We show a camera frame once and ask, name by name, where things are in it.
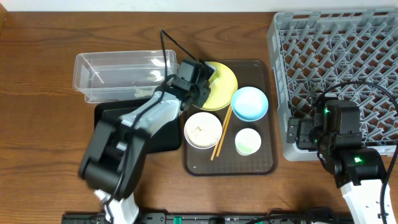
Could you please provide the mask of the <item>white rice bowl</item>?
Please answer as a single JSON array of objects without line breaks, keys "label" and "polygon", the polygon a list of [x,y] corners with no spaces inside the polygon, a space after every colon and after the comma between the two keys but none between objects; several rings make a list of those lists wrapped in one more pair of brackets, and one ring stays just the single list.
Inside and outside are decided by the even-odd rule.
[{"label": "white rice bowl", "polygon": [[209,149],[221,139],[222,125],[215,115],[199,112],[187,119],[183,133],[185,139],[192,147]]}]

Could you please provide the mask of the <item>white green cup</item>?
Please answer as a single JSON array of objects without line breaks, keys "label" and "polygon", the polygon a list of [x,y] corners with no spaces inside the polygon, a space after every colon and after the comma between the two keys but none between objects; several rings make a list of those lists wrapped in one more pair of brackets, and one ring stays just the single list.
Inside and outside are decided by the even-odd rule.
[{"label": "white green cup", "polygon": [[234,143],[238,154],[249,156],[259,150],[262,140],[256,130],[245,128],[236,134]]}]

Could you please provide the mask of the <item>green snack wrapper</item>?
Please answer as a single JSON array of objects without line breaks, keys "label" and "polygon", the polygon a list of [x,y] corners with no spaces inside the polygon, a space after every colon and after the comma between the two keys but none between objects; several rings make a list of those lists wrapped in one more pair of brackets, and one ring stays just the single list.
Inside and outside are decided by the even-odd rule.
[{"label": "green snack wrapper", "polygon": [[210,79],[208,80],[209,84],[211,85],[213,82],[215,82],[218,79],[218,74],[215,73],[213,74]]}]

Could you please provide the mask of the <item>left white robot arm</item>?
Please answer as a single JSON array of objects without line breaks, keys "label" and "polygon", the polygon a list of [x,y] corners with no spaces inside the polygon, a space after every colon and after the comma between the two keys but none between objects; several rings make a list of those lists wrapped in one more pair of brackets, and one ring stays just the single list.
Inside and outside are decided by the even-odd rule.
[{"label": "left white robot arm", "polygon": [[135,222],[139,209],[133,191],[141,178],[147,143],[190,105],[203,106],[216,76],[210,62],[184,60],[138,109],[98,121],[78,174],[101,200],[108,223]]}]

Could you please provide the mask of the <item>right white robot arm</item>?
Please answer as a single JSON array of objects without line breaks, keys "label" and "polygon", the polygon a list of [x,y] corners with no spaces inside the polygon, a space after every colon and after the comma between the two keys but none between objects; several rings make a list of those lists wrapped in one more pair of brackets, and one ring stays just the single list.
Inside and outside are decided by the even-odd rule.
[{"label": "right white robot arm", "polygon": [[290,118],[288,143],[315,151],[335,179],[355,223],[395,223],[387,170],[380,153],[361,143],[359,106],[326,98],[310,119]]}]

